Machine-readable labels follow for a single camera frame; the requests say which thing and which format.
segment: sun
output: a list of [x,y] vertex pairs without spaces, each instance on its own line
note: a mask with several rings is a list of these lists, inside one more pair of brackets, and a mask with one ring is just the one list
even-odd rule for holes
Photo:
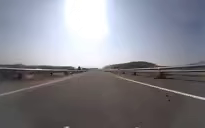
[[103,39],[108,34],[106,0],[66,0],[68,30],[86,39]]

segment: lane marking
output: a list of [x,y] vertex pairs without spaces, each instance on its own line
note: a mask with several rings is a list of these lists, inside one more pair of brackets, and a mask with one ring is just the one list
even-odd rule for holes
[[179,94],[179,95],[182,95],[182,96],[187,96],[187,97],[191,97],[191,98],[194,98],[194,99],[197,99],[197,100],[205,101],[205,97],[196,96],[196,95],[193,95],[193,94],[184,93],[184,92],[180,92],[180,91],[175,91],[175,90],[171,90],[171,89],[167,89],[167,88],[162,88],[162,87],[159,87],[159,86],[155,86],[155,85],[148,84],[148,83],[143,83],[143,82],[140,82],[140,81],[131,80],[131,79],[128,79],[128,78],[117,76],[117,75],[114,75],[114,76],[116,78],[119,78],[119,79],[122,79],[122,80],[126,80],[126,81],[130,81],[130,82],[133,82],[133,83],[145,85],[145,86],[148,86],[148,87],[151,87],[151,88],[159,89],[159,90],[166,91],[166,92],[172,92],[172,93]]
[[34,86],[31,86],[31,87],[26,87],[26,88],[18,89],[18,90],[15,90],[15,91],[1,93],[0,97],[11,95],[11,94],[15,94],[15,93],[19,93],[19,92],[24,92],[24,91],[27,91],[27,90],[32,90],[32,89],[40,88],[40,87],[43,87],[43,86],[50,86],[50,85],[52,85],[54,83],[58,83],[58,82],[61,82],[61,81],[66,81],[66,80],[69,80],[69,79],[77,77],[77,76],[80,76],[80,75],[68,76],[68,77],[65,77],[65,78],[61,78],[61,79],[58,79],[58,80],[52,80],[52,81],[49,81],[49,82],[46,82],[46,83],[42,83],[42,84],[38,84],[38,85],[34,85]]

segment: white lane line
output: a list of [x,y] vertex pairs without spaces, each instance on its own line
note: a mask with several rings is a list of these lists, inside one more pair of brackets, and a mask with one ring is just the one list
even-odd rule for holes
[[65,78],[62,78],[62,79],[49,81],[49,82],[47,82],[47,83],[42,83],[42,84],[34,85],[34,86],[31,86],[31,87],[26,87],[26,88],[18,89],[18,90],[15,90],[15,91],[10,91],[10,92],[1,93],[1,94],[0,94],[0,97],[2,97],[2,96],[7,96],[7,95],[11,95],[11,94],[14,94],[14,93],[24,92],[24,91],[31,90],[31,89],[40,88],[40,87],[43,87],[43,86],[49,86],[49,85],[52,85],[52,84],[54,84],[54,83],[58,83],[58,82],[61,82],[61,81],[65,81],[65,80],[68,80],[68,79],[71,79],[71,78],[74,78],[74,77],[75,77],[75,76],[69,76],[69,77],[65,77]]
[[194,99],[205,101],[205,97],[196,96],[196,95],[188,94],[188,93],[184,93],[184,92],[179,92],[179,91],[175,91],[175,90],[171,90],[171,89],[167,89],[167,88],[162,88],[162,87],[158,87],[158,86],[151,85],[151,84],[148,84],[148,83],[143,83],[143,82],[140,82],[140,81],[135,81],[135,80],[127,79],[127,78],[124,78],[124,77],[121,77],[121,76],[117,76],[117,75],[115,75],[115,77],[117,77],[119,79],[122,79],[122,80],[130,81],[130,82],[133,82],[133,83],[145,85],[145,86],[148,86],[148,87],[151,87],[151,88],[156,88],[156,89],[159,89],[159,90],[163,90],[163,91],[167,91],[167,92],[172,92],[172,93],[179,94],[179,95],[182,95],[182,96],[187,96],[187,97],[191,97],[191,98],[194,98]]

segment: roadside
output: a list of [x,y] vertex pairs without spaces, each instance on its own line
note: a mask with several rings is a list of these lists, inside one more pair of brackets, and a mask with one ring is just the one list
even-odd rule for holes
[[150,76],[115,74],[131,80],[152,84],[154,86],[180,91],[192,95],[205,97],[205,81],[183,80],[183,79],[154,79]]
[[22,80],[5,79],[0,77],[0,94],[63,79],[67,76],[68,75],[62,73],[54,73],[52,76],[50,74],[40,74],[35,75],[33,78]]

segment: mountain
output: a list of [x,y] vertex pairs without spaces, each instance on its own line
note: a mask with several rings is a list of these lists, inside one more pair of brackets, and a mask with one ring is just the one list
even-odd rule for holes
[[205,64],[205,61],[199,61],[197,63],[192,63],[192,64],[189,64],[189,65],[200,65],[200,64]]
[[145,61],[137,61],[137,62],[129,62],[129,63],[120,63],[120,64],[112,64],[105,66],[105,69],[129,69],[129,68],[150,68],[157,67],[156,64],[145,62]]

